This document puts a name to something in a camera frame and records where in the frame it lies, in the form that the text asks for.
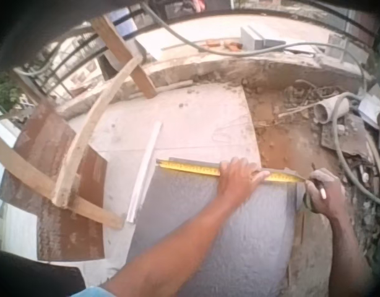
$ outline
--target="concrete ledge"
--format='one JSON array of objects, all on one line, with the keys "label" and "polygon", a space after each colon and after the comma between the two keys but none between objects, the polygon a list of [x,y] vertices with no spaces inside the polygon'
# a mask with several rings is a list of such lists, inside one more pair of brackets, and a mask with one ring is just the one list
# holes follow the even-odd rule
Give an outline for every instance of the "concrete ledge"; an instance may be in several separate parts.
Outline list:
[{"label": "concrete ledge", "polygon": [[[143,68],[156,87],[191,79],[195,82],[232,82],[233,85],[239,85],[246,79],[250,87],[278,90],[293,84],[296,79],[306,79],[317,86],[339,85],[351,92],[357,92],[361,85],[359,75],[354,75],[351,69],[326,67],[314,58],[285,53],[241,59],[202,53],[144,65]],[[66,120],[87,112],[109,83],[105,82],[79,95],[57,107],[56,111]],[[131,94],[137,92],[139,90],[133,80],[128,78],[112,102],[128,100]]]}]

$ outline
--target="white plastic strip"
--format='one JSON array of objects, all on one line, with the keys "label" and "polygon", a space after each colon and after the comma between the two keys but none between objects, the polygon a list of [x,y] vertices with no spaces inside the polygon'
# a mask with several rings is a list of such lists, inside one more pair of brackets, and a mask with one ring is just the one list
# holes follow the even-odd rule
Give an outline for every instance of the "white plastic strip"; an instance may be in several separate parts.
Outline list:
[{"label": "white plastic strip", "polygon": [[147,168],[149,167],[150,160],[152,159],[155,143],[160,133],[161,126],[162,126],[162,123],[160,121],[154,124],[152,135],[146,146],[146,150],[143,155],[142,162],[140,163],[140,168],[138,171],[138,175],[136,176],[134,189],[132,190],[131,201],[129,203],[128,214],[127,214],[128,223],[135,222],[136,213],[137,213],[140,198],[143,192],[142,190],[143,190],[145,180],[146,180]]}]

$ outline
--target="finger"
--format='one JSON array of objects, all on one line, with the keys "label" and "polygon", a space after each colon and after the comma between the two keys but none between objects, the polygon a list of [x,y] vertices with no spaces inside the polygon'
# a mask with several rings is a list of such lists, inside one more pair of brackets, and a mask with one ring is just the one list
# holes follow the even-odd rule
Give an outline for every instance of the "finger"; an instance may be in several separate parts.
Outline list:
[{"label": "finger", "polygon": [[257,186],[263,180],[265,180],[270,175],[270,171],[260,171],[257,175],[252,178],[252,184]]},{"label": "finger", "polygon": [[321,198],[318,189],[316,188],[315,184],[312,181],[306,181],[306,190],[307,190],[307,193],[311,196],[313,201]]},{"label": "finger", "polygon": [[259,172],[260,166],[256,163],[249,163],[248,169],[250,174],[256,174],[257,172]]},{"label": "finger", "polygon": [[323,173],[326,173],[327,175],[330,175],[331,177],[333,177],[334,179],[338,178],[336,177],[336,175],[334,175],[333,173],[331,173],[329,170],[327,170],[326,168],[321,168],[320,169]]},{"label": "finger", "polygon": [[230,166],[228,167],[229,172],[234,172],[237,170],[239,159],[237,157],[234,157],[231,159]]},{"label": "finger", "polygon": [[234,157],[231,159],[230,165],[235,165],[238,163],[238,157]]},{"label": "finger", "polygon": [[249,175],[249,172],[248,172],[248,159],[247,158],[241,158],[241,160],[240,160],[240,166],[241,166],[241,174],[243,176]]},{"label": "finger", "polygon": [[221,161],[220,162],[220,172],[225,173],[228,168],[228,161]]},{"label": "finger", "polygon": [[311,172],[309,177],[317,179],[318,181],[322,181],[325,183],[327,183],[329,181],[334,181],[334,178],[331,175],[329,175],[329,174],[327,174],[321,170],[315,170],[315,171]]}]

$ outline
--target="hand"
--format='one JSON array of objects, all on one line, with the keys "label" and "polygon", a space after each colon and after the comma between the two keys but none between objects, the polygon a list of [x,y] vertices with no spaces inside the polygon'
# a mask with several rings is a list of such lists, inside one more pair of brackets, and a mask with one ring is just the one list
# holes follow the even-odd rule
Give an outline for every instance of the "hand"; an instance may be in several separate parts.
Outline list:
[{"label": "hand", "polygon": [[315,211],[325,215],[329,220],[346,216],[345,190],[340,179],[325,168],[313,171],[309,178],[320,181],[326,191],[326,199],[322,199],[315,184],[306,181],[307,192],[311,196]]},{"label": "hand", "polygon": [[257,185],[270,175],[268,171],[255,174],[256,170],[257,165],[248,163],[245,158],[233,158],[230,164],[221,162],[217,199],[232,209],[239,207],[249,199]]}]

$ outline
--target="forearm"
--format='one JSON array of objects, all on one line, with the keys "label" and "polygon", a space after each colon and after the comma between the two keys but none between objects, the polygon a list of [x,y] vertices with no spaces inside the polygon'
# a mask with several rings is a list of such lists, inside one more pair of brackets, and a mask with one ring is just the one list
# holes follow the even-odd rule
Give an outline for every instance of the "forearm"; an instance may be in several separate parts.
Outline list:
[{"label": "forearm", "polygon": [[126,265],[104,287],[126,296],[171,296],[201,265],[233,208],[214,199],[199,215]]},{"label": "forearm", "polygon": [[350,218],[331,218],[333,235],[329,296],[363,296],[370,280],[370,269],[361,255]]}]

